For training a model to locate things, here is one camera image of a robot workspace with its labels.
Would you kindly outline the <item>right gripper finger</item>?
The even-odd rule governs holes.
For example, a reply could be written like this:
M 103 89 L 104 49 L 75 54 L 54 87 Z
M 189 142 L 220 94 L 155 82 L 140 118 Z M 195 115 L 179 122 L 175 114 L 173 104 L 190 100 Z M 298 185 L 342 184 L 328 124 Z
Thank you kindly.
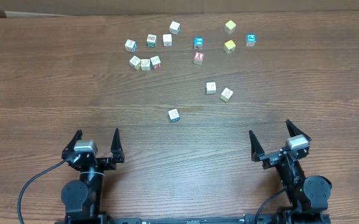
M 305 132 L 301 131 L 290 119 L 286 120 L 286 126 L 290 137 L 303 135 L 309 142 L 311 142 L 312 138 L 309 137 Z
M 251 160 L 253 162 L 259 162 L 261 157 L 265 155 L 265 151 L 252 130 L 249 130 L 249 138 L 251 143 Z

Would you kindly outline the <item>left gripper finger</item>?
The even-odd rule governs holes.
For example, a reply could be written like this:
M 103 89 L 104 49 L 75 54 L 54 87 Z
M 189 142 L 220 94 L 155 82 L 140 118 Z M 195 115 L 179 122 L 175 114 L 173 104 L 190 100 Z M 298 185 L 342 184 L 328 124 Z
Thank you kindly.
M 76 133 L 74 134 L 72 140 L 63 149 L 62 155 L 68 156 L 71 152 L 73 152 L 76 142 L 81 140 L 82 136 L 83 136 L 82 130 L 81 129 L 77 130 Z
M 118 128 L 116 128 L 114 132 L 110 151 L 115 162 L 124 162 L 124 151 L 121 145 Z

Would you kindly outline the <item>wooden block yellow side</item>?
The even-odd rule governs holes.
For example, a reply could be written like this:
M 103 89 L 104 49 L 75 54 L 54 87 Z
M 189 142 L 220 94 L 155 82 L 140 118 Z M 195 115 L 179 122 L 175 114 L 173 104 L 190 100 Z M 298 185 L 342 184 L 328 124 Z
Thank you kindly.
M 229 88 L 225 88 L 221 95 L 220 95 L 220 98 L 225 101 L 225 102 L 229 102 L 230 98 L 232 97 L 233 95 L 233 91 L 230 90 Z

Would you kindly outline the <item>wooden block blue side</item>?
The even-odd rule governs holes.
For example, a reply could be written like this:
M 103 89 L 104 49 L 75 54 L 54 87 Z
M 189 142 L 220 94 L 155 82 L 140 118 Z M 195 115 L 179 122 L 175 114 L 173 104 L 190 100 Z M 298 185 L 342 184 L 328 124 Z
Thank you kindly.
M 169 110 L 168 115 L 171 122 L 176 122 L 180 120 L 180 115 L 177 109 Z

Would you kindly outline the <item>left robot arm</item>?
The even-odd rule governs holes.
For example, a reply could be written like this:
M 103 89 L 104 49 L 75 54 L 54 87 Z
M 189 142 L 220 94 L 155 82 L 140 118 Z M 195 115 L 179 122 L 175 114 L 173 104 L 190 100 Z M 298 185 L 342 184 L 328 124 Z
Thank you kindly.
M 68 182 L 62 189 L 61 199 L 65 205 L 65 223 L 112 223 L 108 213 L 101 211 L 101 199 L 106 170 L 115 170 L 124 162 L 119 130 L 114 132 L 111 156 L 98 157 L 93 140 L 83 140 L 78 130 L 62 151 L 62 159 L 79 171 L 78 180 Z

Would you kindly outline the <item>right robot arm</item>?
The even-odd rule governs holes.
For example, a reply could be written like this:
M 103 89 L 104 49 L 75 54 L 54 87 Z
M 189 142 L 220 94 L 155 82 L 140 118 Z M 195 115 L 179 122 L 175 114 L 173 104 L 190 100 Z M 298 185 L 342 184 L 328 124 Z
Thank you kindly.
M 299 163 L 309 154 L 312 140 L 290 120 L 286 120 L 290 138 L 278 152 L 266 154 L 258 138 L 249 131 L 251 160 L 262 162 L 263 169 L 275 168 L 283 189 L 269 197 L 255 214 L 246 214 L 245 223 L 330 223 L 328 199 L 332 183 L 321 175 L 305 176 Z M 274 214 L 263 214 L 263 208 L 281 193 L 286 193 L 290 202 L 288 207 L 279 207 Z

